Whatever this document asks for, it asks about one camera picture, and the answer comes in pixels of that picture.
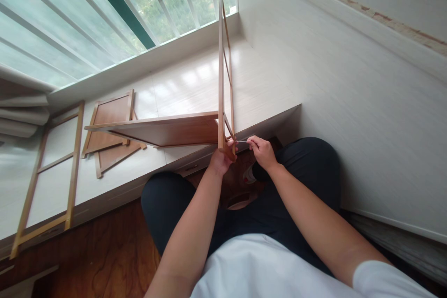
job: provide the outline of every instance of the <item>white shirt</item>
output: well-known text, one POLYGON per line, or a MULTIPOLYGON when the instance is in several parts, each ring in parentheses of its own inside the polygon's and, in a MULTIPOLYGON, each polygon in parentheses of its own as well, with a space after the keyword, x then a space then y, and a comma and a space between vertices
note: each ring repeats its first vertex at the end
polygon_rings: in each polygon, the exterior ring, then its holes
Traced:
POLYGON ((206 261, 191 297, 435 297, 410 277, 379 261, 354 273, 353 288, 326 275, 264 234, 225 242, 206 261))

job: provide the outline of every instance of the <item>wooden board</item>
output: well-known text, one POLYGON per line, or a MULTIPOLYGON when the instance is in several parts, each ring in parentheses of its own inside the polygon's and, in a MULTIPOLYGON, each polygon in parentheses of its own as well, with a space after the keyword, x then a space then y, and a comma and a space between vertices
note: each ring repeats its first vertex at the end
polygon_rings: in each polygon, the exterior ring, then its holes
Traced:
MULTIPOLYGON (((110 122, 99 124, 91 122, 90 126, 84 129, 89 134, 95 132, 107 133, 109 135, 119 136, 129 140, 135 140, 145 144, 149 144, 156 148, 170 148, 203 144, 218 144, 221 152, 225 153, 233 162, 236 159, 236 143, 231 147, 227 145, 227 137, 225 136, 225 125, 227 125, 230 137, 234 139, 234 113, 233 113, 233 78, 231 73, 231 48, 228 37, 226 17, 223 11, 224 0, 219 2, 219 110, 215 112, 194 113, 176 115, 163 118, 153 118, 146 120, 132 120, 126 122, 110 122), (227 55, 224 54, 223 36, 225 28, 225 37, 228 42, 228 62, 227 55), (231 125, 229 125, 228 117, 224 110, 224 58, 225 69, 230 82, 230 104, 231 104, 231 125)), ((99 157, 96 161, 101 166, 99 157)))
POLYGON ((221 152, 225 153, 231 161, 236 160, 236 142, 231 147, 227 145, 227 137, 225 136, 225 125, 230 133, 230 137, 234 138, 234 111, 233 111, 233 78, 231 74, 231 48, 230 38, 228 37, 227 21, 224 11, 224 0, 219 1, 219 130, 218 130, 218 148, 221 152), (225 49, 223 45, 224 40, 224 25, 225 25, 225 37, 228 42, 228 62, 225 55, 225 49), (226 69, 226 75, 230 82, 230 110, 231 110, 231 127, 229 125, 227 116, 225 115, 224 106, 224 70, 226 69))
MULTIPOLYGON (((129 121, 133 110, 133 101, 134 90, 132 89, 124 95, 97 102, 90 125, 129 121)), ((81 158, 85 158, 88 153, 121 144, 128 145, 128 139, 123 140, 110 134, 88 132, 81 158)))
POLYGON ((217 143, 217 118, 215 111, 93 125, 85 129, 107 132, 157 148, 181 147, 217 143))
POLYGON ((25 198, 25 204, 23 205, 22 215, 21 215, 20 221, 19 221, 19 227, 17 229, 17 233, 14 238, 14 243, 13 243, 13 247, 11 250, 10 259, 15 258, 17 256, 17 254, 19 253, 19 246, 22 243, 38 236, 39 234, 44 233, 45 231, 63 223, 64 221, 65 221, 65 230, 67 230, 71 227, 73 207, 75 205, 74 203, 75 203, 75 197, 76 197, 76 185, 77 185, 77 180, 78 180, 79 153, 81 151, 82 121, 84 119, 84 101, 81 101, 78 106, 79 106, 78 112, 64 118, 63 120, 61 120, 59 122, 53 122, 53 120, 52 120, 52 121, 48 122, 47 125, 45 126, 45 131, 42 136, 41 144, 39 147, 39 152, 37 154, 36 163, 34 165, 33 175, 31 177, 31 181, 29 183, 27 196, 25 198), (45 146, 47 144, 47 139, 48 139, 48 134, 49 134, 50 129, 57 127, 60 124, 62 124, 63 122, 67 122, 68 120, 71 120, 75 117, 77 117, 78 120, 77 120, 77 125, 76 125, 76 138, 74 140, 75 144, 74 144, 73 152, 42 167, 41 165, 42 165, 43 154, 45 151, 45 146), (34 192, 36 190, 37 179, 39 178, 39 174, 43 171, 50 169, 51 167, 53 167, 57 164, 65 161, 65 160, 71 158, 71 157, 73 158, 73 164, 72 164, 72 168, 71 168, 70 189, 68 191, 68 203, 67 203, 66 214, 54 219, 53 221, 47 223, 46 225, 41 226, 40 228, 38 228, 26 235, 23 235, 23 231, 25 230, 27 222, 28 222, 29 212, 31 210, 31 204, 33 202, 34 192))
MULTIPOLYGON (((138 120, 135 111, 132 111, 132 120, 138 120)), ((140 148, 146 149, 147 145, 137 141, 130 141, 127 146, 120 145, 95 152, 96 178, 101 178, 106 170, 118 164, 140 148)))

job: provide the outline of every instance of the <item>knee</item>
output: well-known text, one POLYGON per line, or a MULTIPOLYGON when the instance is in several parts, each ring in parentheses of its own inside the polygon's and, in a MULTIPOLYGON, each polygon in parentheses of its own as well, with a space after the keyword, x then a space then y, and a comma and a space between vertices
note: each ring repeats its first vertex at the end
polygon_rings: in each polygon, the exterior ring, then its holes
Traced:
POLYGON ((304 137, 299 140, 307 148, 307 150, 314 155, 332 161, 333 163, 339 163, 339 157, 335 149, 325 140, 317 137, 304 137))
POLYGON ((142 207, 145 208, 153 202, 159 202, 160 197, 163 196, 163 189, 170 184, 170 181, 177 178, 182 177, 174 172, 159 172, 149 178, 141 193, 142 207))
POLYGON ((282 160, 293 161, 304 159, 307 162, 324 163, 338 168, 339 157, 334 148, 326 141, 317 137, 303 137, 287 145, 282 160))

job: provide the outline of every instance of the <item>hand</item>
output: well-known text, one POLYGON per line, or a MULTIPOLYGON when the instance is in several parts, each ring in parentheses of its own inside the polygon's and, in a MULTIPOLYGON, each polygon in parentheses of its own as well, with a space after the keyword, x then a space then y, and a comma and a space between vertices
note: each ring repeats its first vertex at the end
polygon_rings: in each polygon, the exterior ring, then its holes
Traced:
POLYGON ((247 143, 250 145, 250 150, 255 153, 257 162, 265 171, 269 172, 272 167, 278 164, 270 142, 257 136, 250 136, 247 143))
MULTIPOLYGON (((233 145, 233 142, 233 139, 230 139, 227 142, 227 145, 231 147, 233 145)), ((213 156, 211 157, 211 162, 208 168, 213 169, 217 174, 223 176, 228 171, 231 163, 233 162, 227 157, 227 155, 225 155, 223 152, 220 152, 219 149, 216 149, 213 156)))

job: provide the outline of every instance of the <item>leg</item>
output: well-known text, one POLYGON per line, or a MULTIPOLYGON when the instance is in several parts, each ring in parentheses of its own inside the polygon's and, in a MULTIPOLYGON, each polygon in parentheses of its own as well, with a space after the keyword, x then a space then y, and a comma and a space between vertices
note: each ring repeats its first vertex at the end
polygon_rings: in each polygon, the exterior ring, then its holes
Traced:
MULTIPOLYGON (((279 150, 276 157, 294 177, 328 206, 339 211, 339 160, 328 143, 315 137, 302 138, 279 150)), ((267 172, 256 163, 253 165, 253 175, 257 180, 269 182, 258 199, 240 210, 242 234, 266 234, 310 264, 331 274, 301 235, 267 172)))
POLYGON ((173 172, 155 174, 144 186, 141 206, 160 255, 195 191, 189 181, 173 172))
MULTIPOLYGON (((279 150, 276 159, 326 205, 340 211, 339 159, 330 144, 316 137, 305 137, 279 150)), ((271 181, 257 162, 252 169, 257 180, 271 181)))

